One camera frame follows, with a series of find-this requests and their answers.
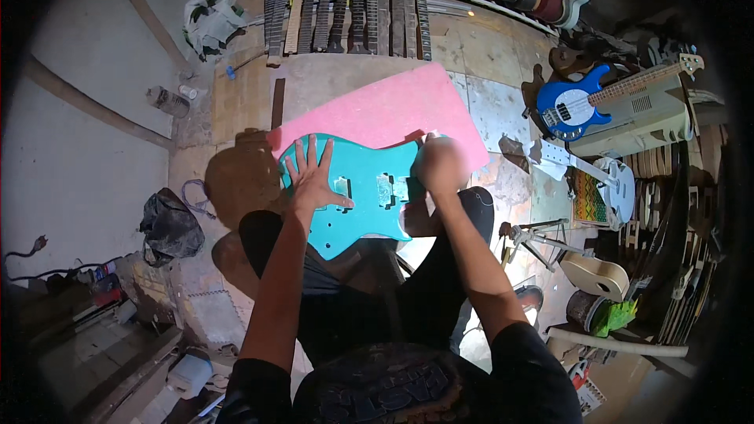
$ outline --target hand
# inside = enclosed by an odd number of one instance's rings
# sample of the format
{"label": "hand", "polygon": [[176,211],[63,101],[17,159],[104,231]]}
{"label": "hand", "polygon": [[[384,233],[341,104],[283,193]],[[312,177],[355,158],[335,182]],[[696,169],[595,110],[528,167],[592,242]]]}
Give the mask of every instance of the hand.
{"label": "hand", "polygon": [[304,158],[304,144],[296,140],[296,164],[293,167],[290,156],[285,158],[285,165],[293,183],[293,200],[290,209],[294,213],[312,216],[317,208],[325,205],[338,205],[353,208],[353,200],[333,192],[329,187],[329,165],[333,158],[333,139],[328,139],[317,165],[317,137],[309,135],[309,147]]}
{"label": "hand", "polygon": [[455,195],[468,180],[464,160],[456,140],[427,135],[419,151],[419,181],[433,198]]}

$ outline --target guitar stand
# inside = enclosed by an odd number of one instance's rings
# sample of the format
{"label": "guitar stand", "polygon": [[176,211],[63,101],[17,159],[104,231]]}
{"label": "guitar stand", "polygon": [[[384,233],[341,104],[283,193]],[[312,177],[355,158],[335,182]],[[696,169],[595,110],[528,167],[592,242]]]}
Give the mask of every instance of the guitar stand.
{"label": "guitar stand", "polygon": [[[555,272],[555,267],[553,267],[552,263],[545,259],[542,253],[534,247],[531,243],[532,242],[539,242],[541,244],[547,244],[554,246],[556,248],[559,248],[561,250],[570,250],[572,252],[575,252],[577,254],[581,254],[584,256],[589,257],[589,254],[584,249],[574,248],[569,245],[567,245],[565,242],[557,241],[556,239],[549,239],[546,236],[540,234],[540,230],[544,228],[552,228],[552,227],[560,227],[560,230],[563,234],[563,239],[566,238],[566,223],[569,222],[568,218],[561,218],[560,220],[554,220],[554,221],[542,221],[540,223],[532,223],[532,224],[521,224],[521,225],[511,225],[508,222],[504,222],[500,225],[500,231],[499,235],[502,238],[503,236],[506,236],[508,238],[511,238],[511,241],[514,242],[514,249],[511,251],[511,255],[507,256],[507,262],[511,263],[513,262],[514,256],[516,255],[516,251],[518,250],[519,246],[523,246],[526,250],[532,253],[534,257],[537,258],[540,262],[544,264],[544,266],[547,268],[547,270],[550,270],[551,272]],[[505,252],[505,241],[503,240],[503,252]]]}

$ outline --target maple guitar neck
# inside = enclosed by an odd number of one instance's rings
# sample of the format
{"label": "maple guitar neck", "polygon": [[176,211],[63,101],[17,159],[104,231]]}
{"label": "maple guitar neck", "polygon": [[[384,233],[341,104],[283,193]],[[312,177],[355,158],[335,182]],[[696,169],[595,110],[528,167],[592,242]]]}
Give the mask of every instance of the maple guitar neck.
{"label": "maple guitar neck", "polygon": [[629,77],[626,80],[617,82],[611,86],[607,86],[605,89],[594,92],[589,96],[589,104],[596,107],[605,102],[622,97],[627,93],[640,89],[649,83],[657,80],[663,80],[665,77],[676,75],[684,70],[684,63],[674,63],[667,66],[657,67],[646,73],[641,73],[638,76]]}

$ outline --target forearm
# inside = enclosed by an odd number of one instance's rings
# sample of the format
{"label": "forearm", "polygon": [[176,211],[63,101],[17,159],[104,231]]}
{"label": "forearm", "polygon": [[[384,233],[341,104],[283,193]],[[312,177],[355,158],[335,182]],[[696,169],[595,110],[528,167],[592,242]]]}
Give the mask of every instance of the forearm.
{"label": "forearm", "polygon": [[258,358],[290,372],[310,225],[311,213],[291,211],[286,216],[259,280],[259,294],[239,358]]}
{"label": "forearm", "polygon": [[491,343],[507,325],[525,322],[526,316],[511,281],[466,215],[458,194],[433,196],[433,200],[456,256],[466,294]]}

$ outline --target teal guitar body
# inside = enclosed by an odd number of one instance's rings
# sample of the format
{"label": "teal guitar body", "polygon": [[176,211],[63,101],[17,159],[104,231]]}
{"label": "teal guitar body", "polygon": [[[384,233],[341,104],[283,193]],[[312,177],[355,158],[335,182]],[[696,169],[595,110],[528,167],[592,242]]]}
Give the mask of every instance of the teal guitar body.
{"label": "teal guitar body", "polygon": [[[399,222],[401,206],[409,202],[411,166],[419,152],[415,142],[375,150],[341,137],[316,133],[317,162],[325,143],[335,140],[330,163],[329,184],[334,192],[353,200],[353,208],[327,205],[315,211],[311,220],[309,244],[325,260],[333,259],[366,234],[378,234],[398,241],[410,241]],[[304,154],[308,137],[303,137]],[[278,165],[283,184],[292,190],[285,157],[296,164],[296,147],[291,145]]]}

